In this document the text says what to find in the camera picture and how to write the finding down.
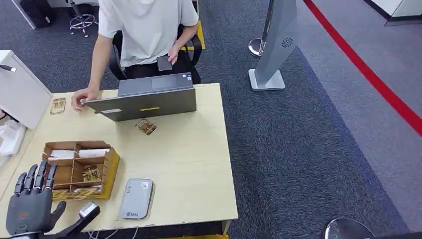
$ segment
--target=person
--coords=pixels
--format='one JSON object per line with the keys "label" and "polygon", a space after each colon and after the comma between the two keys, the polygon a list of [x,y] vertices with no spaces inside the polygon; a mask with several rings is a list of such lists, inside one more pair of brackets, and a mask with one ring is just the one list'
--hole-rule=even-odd
{"label": "person", "polygon": [[[72,107],[81,110],[82,101],[95,100],[108,64],[112,39],[123,33],[120,65],[128,79],[156,76],[157,57],[168,55],[173,69],[164,74],[190,72],[180,48],[196,34],[198,14],[192,0],[99,0],[99,29],[94,46],[88,87],[72,96]],[[178,26],[185,26],[176,40]]]}

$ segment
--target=robotic hand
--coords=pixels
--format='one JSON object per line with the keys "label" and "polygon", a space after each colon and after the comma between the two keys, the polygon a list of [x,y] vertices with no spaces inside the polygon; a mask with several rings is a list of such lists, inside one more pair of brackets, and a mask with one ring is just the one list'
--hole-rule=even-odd
{"label": "robotic hand", "polygon": [[35,178],[38,165],[34,164],[28,173],[22,173],[17,180],[6,218],[6,228],[12,236],[49,232],[66,209],[66,202],[60,202],[56,210],[51,213],[53,199],[51,189],[57,165],[50,167],[43,190],[46,166],[46,161],[42,161]]}
{"label": "robotic hand", "polygon": [[51,212],[53,199],[52,187],[57,165],[50,167],[43,189],[47,162],[34,164],[28,173],[22,173],[16,183],[14,195],[7,209],[6,229],[12,238],[38,239],[40,237],[57,239],[81,232],[98,214],[99,206],[90,202],[79,211],[79,220],[54,235],[44,235],[51,231],[66,209],[66,202],[60,202]]}

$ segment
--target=gray laptop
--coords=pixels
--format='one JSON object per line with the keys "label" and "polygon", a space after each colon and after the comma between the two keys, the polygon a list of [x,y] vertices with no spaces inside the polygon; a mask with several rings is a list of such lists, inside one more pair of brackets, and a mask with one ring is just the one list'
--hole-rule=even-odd
{"label": "gray laptop", "polygon": [[117,97],[85,101],[84,104],[113,121],[197,110],[190,73],[122,80]]}

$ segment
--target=black bag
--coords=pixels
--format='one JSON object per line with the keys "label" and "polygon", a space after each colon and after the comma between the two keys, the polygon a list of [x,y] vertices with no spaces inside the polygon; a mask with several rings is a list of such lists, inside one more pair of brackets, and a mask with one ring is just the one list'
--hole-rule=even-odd
{"label": "black bag", "polygon": [[19,5],[36,27],[50,26],[56,19],[53,8],[47,0],[21,0]]}

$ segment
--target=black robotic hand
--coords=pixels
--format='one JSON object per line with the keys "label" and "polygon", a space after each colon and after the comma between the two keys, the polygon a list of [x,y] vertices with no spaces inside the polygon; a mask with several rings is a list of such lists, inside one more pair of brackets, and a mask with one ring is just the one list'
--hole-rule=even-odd
{"label": "black robotic hand", "polygon": [[10,198],[7,209],[6,228],[10,235],[43,234],[51,231],[66,209],[66,202],[60,202],[51,213],[54,174],[57,165],[52,165],[46,177],[46,161],[42,161],[35,177],[38,165],[34,164],[28,174],[22,173],[16,183],[14,195]]}

